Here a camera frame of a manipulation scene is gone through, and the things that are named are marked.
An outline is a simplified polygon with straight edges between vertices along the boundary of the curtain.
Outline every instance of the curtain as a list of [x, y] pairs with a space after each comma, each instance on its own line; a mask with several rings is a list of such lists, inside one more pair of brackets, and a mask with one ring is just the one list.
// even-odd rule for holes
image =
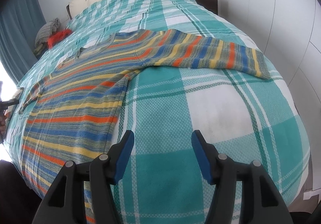
[[0, 13], [0, 61], [16, 84], [37, 62], [32, 50], [45, 23], [38, 0], [8, 0]]

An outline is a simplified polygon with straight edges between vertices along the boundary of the silver screw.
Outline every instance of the silver screw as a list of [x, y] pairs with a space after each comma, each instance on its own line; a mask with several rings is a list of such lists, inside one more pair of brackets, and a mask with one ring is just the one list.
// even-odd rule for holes
[[257, 160], [254, 160], [253, 161], [253, 165], [256, 166], [256, 167], [259, 167], [259, 166], [261, 166], [261, 163], [259, 161], [257, 161]]
[[66, 167], [71, 167], [73, 165], [73, 161], [67, 161], [65, 165]]
[[106, 154], [106, 153], [103, 153], [103, 154], [101, 154], [100, 156], [99, 156], [99, 160], [101, 160], [101, 161], [105, 161], [105, 160], [107, 160], [108, 159], [108, 155]]
[[218, 157], [219, 157], [219, 159], [221, 159], [221, 160], [226, 160], [226, 159], [227, 159], [227, 155], [224, 154], [224, 153], [220, 153]]

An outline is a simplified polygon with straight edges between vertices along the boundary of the nightstand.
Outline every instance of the nightstand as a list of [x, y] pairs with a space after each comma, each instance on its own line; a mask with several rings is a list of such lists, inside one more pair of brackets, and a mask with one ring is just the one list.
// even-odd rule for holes
[[217, 0], [195, 0], [198, 5], [203, 6], [208, 11], [218, 15], [218, 5]]

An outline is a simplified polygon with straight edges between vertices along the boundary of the teal and white plaid blanket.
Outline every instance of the teal and white plaid blanket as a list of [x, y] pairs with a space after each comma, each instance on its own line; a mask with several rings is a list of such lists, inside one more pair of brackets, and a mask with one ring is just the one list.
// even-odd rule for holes
[[[47, 51], [19, 83], [25, 91], [5, 143], [25, 181], [41, 196], [37, 183], [49, 187], [57, 173], [43, 169], [41, 161], [31, 163], [23, 152], [22, 136], [34, 103], [21, 115], [18, 110], [31, 87], [80, 47], [103, 42], [114, 32], [177, 29], [257, 48], [247, 35], [194, 0], [102, 0], [68, 28], [74, 33]], [[265, 60], [270, 80], [235, 70], [149, 67], [130, 82], [110, 141], [118, 142], [126, 129], [135, 133], [124, 178], [113, 188], [124, 223], [204, 222], [214, 187], [198, 168], [191, 146], [195, 129], [235, 161], [261, 161], [285, 202], [292, 202], [308, 173], [309, 141], [286, 83]], [[233, 223], [238, 223], [240, 203], [238, 185]], [[92, 222], [92, 212], [87, 212]]]

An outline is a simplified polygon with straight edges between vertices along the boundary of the blue gripper pad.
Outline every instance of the blue gripper pad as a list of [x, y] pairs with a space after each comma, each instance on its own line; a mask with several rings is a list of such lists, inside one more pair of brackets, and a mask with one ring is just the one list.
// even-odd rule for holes
[[115, 183], [118, 183], [123, 178], [130, 154], [132, 153], [134, 147], [134, 133], [132, 131], [126, 131], [125, 135], [123, 136], [123, 139], [124, 138], [128, 139], [124, 144], [124, 147], [116, 162], [116, 170], [114, 177]]
[[205, 151], [195, 133], [196, 131], [193, 131], [192, 133], [192, 147], [198, 162], [198, 165], [201, 169], [203, 178], [207, 180], [209, 184], [212, 183], [212, 175], [211, 175], [211, 166], [210, 162], [205, 154]]

